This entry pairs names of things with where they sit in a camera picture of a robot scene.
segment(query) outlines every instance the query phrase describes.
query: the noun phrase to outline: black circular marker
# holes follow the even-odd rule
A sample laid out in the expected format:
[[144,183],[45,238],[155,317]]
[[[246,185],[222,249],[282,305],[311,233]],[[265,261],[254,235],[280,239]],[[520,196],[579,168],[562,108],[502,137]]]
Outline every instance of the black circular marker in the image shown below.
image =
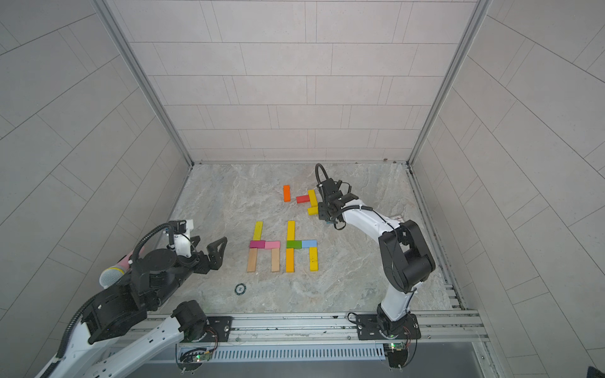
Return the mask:
[[235,294],[242,295],[245,292],[246,292],[246,285],[244,285],[244,284],[237,284],[235,286]]

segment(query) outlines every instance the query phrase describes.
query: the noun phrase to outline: white wall tile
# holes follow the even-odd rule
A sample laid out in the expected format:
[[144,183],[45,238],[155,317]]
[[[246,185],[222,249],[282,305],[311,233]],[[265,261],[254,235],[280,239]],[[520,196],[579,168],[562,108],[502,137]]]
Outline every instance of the white wall tile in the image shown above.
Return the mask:
[[208,129],[197,105],[168,105],[165,109],[177,130]]
[[208,105],[215,129],[270,129],[265,105]]
[[521,103],[494,136],[567,225],[605,205],[603,177]]
[[546,293],[548,293],[548,289],[540,277],[532,278],[506,291],[512,304],[527,301],[530,298]]
[[124,217],[139,229],[145,227],[153,207],[162,194],[168,177],[162,172],[158,164],[153,164],[143,183],[134,194],[132,200],[124,210]]
[[604,222],[605,207],[602,207],[569,228],[601,270],[605,270]]
[[378,130],[375,148],[413,148],[418,138],[418,130]]
[[475,120],[475,113],[452,88],[439,111],[439,117],[456,142],[460,143]]
[[516,1],[504,24],[573,62],[603,26],[599,0]]
[[77,56],[78,60],[82,65],[86,68],[88,73],[93,73],[97,70],[97,66],[93,63],[93,60],[90,59],[90,56],[84,50],[84,47],[80,44],[80,41],[77,40],[74,33],[71,31],[69,26],[63,27],[58,30],[59,34],[65,39],[67,44],[70,46],[70,49]]
[[326,160],[376,160],[382,161],[384,149],[382,148],[327,148]]
[[280,129],[339,129],[340,105],[278,105]]
[[137,187],[114,168],[77,216],[59,244],[94,260],[120,220]]
[[135,139],[124,119],[114,110],[61,165],[95,191]]
[[134,42],[210,42],[198,1],[116,0]]
[[442,81],[439,76],[394,77],[387,105],[432,105]]
[[380,76],[318,76],[317,104],[375,105],[382,85]]
[[[515,305],[549,377],[584,376],[590,357],[550,294]],[[552,347],[565,339],[556,350]]]
[[307,103],[307,79],[304,76],[235,76],[233,81],[243,105]]
[[416,48],[416,44],[334,44],[332,75],[407,75]]
[[207,161],[263,161],[262,149],[206,149]]
[[484,188],[464,205],[504,289],[538,276],[521,244]]
[[94,191],[86,186],[86,184],[78,180],[76,176],[65,169],[65,167],[63,167],[61,164],[57,165],[57,168],[55,168],[51,174],[84,200],[88,201],[90,197],[93,196]]
[[97,15],[74,22],[69,28],[97,67],[119,55]]
[[603,347],[605,329],[600,325],[605,314],[595,300],[605,292],[602,271],[552,209],[536,215],[515,234],[584,347]]
[[507,357],[535,354],[515,309],[509,301],[487,254],[468,264],[473,283],[485,306],[498,341]]
[[485,126],[479,127],[464,154],[505,218],[538,194],[527,176]]
[[330,44],[241,44],[241,53],[248,75],[330,74]]
[[391,43],[400,2],[319,2],[317,42]]
[[0,140],[0,220],[4,221],[70,151],[71,147],[38,116]]
[[116,70],[107,64],[52,101],[38,115],[75,147],[128,94]]
[[486,17],[468,52],[477,64],[500,80],[525,40],[521,34]]
[[215,1],[223,42],[305,42],[305,3]]
[[317,42],[317,2],[307,1],[304,3],[304,20],[305,20],[305,42]]
[[477,177],[477,174],[447,129],[439,139],[435,147],[435,153],[445,173],[448,174],[456,194],[458,196],[462,195]]
[[454,88],[490,131],[498,126],[515,102],[512,94],[468,57],[456,77]]
[[364,148],[368,145],[370,130],[328,130],[315,131],[317,148]]
[[230,104],[221,76],[154,77],[168,105]]
[[132,42],[130,47],[147,75],[167,75],[162,60],[151,42]]
[[350,129],[403,129],[412,106],[353,105]]
[[507,218],[506,221],[508,222],[508,225],[511,226],[511,229],[515,231],[523,223],[538,215],[548,206],[548,202],[546,202],[544,197],[538,194],[530,202],[527,202],[521,209]]
[[[3,287],[0,307],[11,306],[85,204],[86,201],[49,176],[0,226],[7,250],[19,251],[4,253],[0,258]],[[26,238],[15,237],[22,234],[24,224],[36,232]]]
[[546,374],[546,370],[544,370],[537,354],[510,357],[508,364],[514,374]]
[[0,56],[0,114],[19,125],[88,72],[59,33]]
[[239,44],[155,43],[169,75],[245,75]]
[[306,148],[307,137],[306,130],[248,130],[251,148]]
[[222,42],[221,31],[218,28],[217,18],[214,15],[214,8],[212,7],[212,1],[200,1],[201,10],[204,12],[204,20],[210,33],[210,39],[212,42]]
[[268,148],[266,161],[324,161],[325,148]]
[[534,46],[507,88],[582,157],[605,141],[605,83],[547,49]]
[[144,178],[169,140],[166,129],[155,118],[126,150],[122,158],[140,178]]
[[473,8],[474,4],[464,2],[415,2],[404,43],[459,43]]
[[456,44],[419,44],[410,75],[445,75],[457,46]]
[[184,130],[191,148],[244,148],[237,130]]
[[434,187],[435,194],[447,219],[449,228],[454,234],[454,239],[459,247],[460,253],[465,253],[470,247],[479,241],[471,221],[468,219],[462,204],[458,200],[452,187],[450,179],[445,177],[439,187]]
[[29,363],[14,363],[22,353],[21,347],[38,353],[45,341],[40,335],[50,334],[83,278],[72,268],[49,259],[44,261],[0,321],[2,340],[15,341],[20,346],[5,348],[0,356],[7,377],[22,377],[27,372]]
[[85,259],[84,257],[73,253],[72,251],[61,247],[57,244],[57,246],[50,253],[48,258],[55,260],[56,262],[60,262],[63,265],[66,265],[70,268],[77,270],[78,272],[86,274],[88,269],[90,269],[93,262],[89,259]]
[[93,7],[86,1],[13,1],[3,5],[0,22],[24,44],[92,14]]

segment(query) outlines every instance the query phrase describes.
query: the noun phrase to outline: green wooden block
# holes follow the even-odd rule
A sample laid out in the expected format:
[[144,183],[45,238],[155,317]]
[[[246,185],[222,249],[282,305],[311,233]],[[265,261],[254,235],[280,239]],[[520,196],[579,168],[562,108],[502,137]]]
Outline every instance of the green wooden block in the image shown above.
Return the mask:
[[303,242],[302,240],[288,240],[286,248],[303,249]]

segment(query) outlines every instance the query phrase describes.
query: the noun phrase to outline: gray marble surface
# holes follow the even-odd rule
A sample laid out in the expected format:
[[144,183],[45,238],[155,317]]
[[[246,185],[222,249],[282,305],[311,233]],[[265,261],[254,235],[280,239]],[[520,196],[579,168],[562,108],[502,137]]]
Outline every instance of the gray marble surface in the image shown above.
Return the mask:
[[[426,234],[405,167],[400,164],[326,164],[335,180],[351,183],[353,193],[390,217],[403,215]],[[290,185],[292,201],[283,201]],[[297,195],[316,185],[314,165],[196,165],[172,219],[193,219],[200,247],[227,236],[220,270],[192,275],[160,309],[170,313],[182,301],[196,299],[207,313],[375,311],[387,279],[378,245],[353,226],[342,231],[307,214],[309,203]],[[296,240],[316,239],[319,271],[309,270],[309,250],[295,250],[295,272],[286,273],[287,221],[296,221]],[[259,250],[257,270],[247,273],[248,245],[256,221],[263,221],[262,240],[281,241],[280,272],[271,272],[270,250]],[[234,289],[246,285],[244,295]],[[448,310],[439,268],[414,296],[413,310]]]

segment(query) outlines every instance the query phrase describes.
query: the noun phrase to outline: robotic arm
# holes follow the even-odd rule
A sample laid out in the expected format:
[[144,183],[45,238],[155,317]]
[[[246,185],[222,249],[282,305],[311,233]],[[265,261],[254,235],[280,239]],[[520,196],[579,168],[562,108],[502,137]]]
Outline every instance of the robotic arm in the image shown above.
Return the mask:
[[[319,170],[324,175],[323,181],[319,179]],[[414,221],[398,223],[366,206],[351,193],[350,185],[348,192],[343,194],[340,190],[343,182],[334,182],[319,163],[315,166],[315,177],[322,198],[318,203],[319,219],[333,223],[336,230],[352,224],[378,243],[389,286],[378,305],[376,320],[384,337],[397,338],[404,331],[413,295],[435,270],[435,261],[420,228]],[[404,252],[401,245],[408,249]]]

